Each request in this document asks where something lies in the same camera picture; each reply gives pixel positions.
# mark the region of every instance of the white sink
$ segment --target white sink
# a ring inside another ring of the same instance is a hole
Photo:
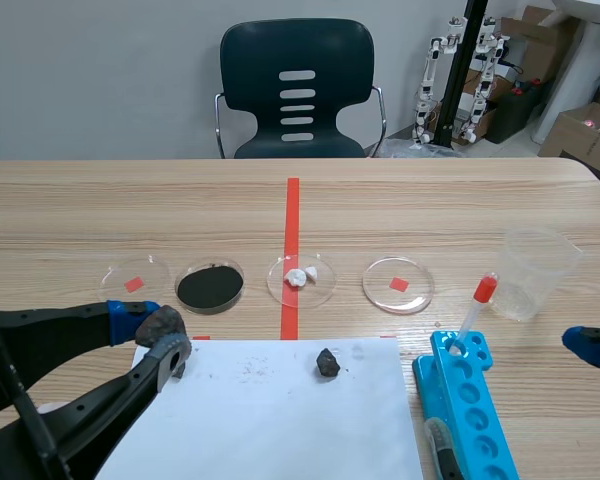
[[[600,23],[600,0],[553,0],[553,3],[572,17]]]
[[[600,83],[600,0],[553,0],[553,3],[559,11],[584,20],[582,40],[533,133],[536,143],[544,143],[560,112],[591,102]]]

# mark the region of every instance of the dark rock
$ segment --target dark rock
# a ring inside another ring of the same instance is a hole
[[[333,353],[328,348],[320,352],[316,362],[318,363],[320,375],[323,377],[335,377],[340,371],[340,365],[338,365],[336,357],[333,356]]]
[[[155,343],[171,333],[187,334],[182,316],[175,308],[164,305],[149,315],[136,330],[136,344],[141,347],[151,348]],[[185,364],[183,363],[173,372],[176,378],[182,378]]]

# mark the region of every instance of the clear plastic beaker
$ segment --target clear plastic beaker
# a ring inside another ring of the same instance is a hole
[[[530,227],[508,231],[491,307],[512,320],[532,319],[581,256],[579,248],[552,230]]]

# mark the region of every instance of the glass petri dish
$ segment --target glass petri dish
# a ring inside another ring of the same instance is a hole
[[[100,281],[101,301],[159,302],[171,280],[169,267],[155,255],[129,257],[109,270]]]
[[[304,287],[291,287],[284,281],[285,265],[289,268],[305,269],[315,267],[318,273],[316,282],[307,279]],[[287,255],[278,257],[267,274],[267,286],[271,296],[283,305],[295,308],[317,307],[333,294],[336,286],[336,274],[320,255]]]
[[[402,315],[427,308],[434,292],[429,271],[406,257],[385,257],[373,262],[362,276],[367,298],[378,308]]]
[[[244,291],[244,273],[228,258],[202,258],[178,275],[175,291],[187,310],[214,315],[238,303]]]

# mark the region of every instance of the white robot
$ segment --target white robot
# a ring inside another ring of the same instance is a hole
[[[458,45],[462,43],[466,24],[466,18],[453,17],[449,22],[447,36],[431,39],[431,48],[429,48],[425,63],[424,78],[418,89],[416,123],[413,128],[413,140],[418,143],[429,143],[431,141],[430,136],[426,133],[425,125],[436,103],[433,100],[433,81],[436,74],[438,57],[440,53],[456,53]],[[509,37],[503,35],[494,35],[495,26],[496,20],[493,17],[485,17],[482,21],[476,42],[475,52],[483,54],[486,57],[486,61],[483,63],[480,82],[473,95],[471,115],[461,129],[462,138],[471,143],[476,141],[474,130],[478,126],[478,123],[480,123],[480,119],[487,108],[487,98],[489,98],[493,86],[495,66],[498,63],[498,59],[502,56],[505,40],[509,39]]]

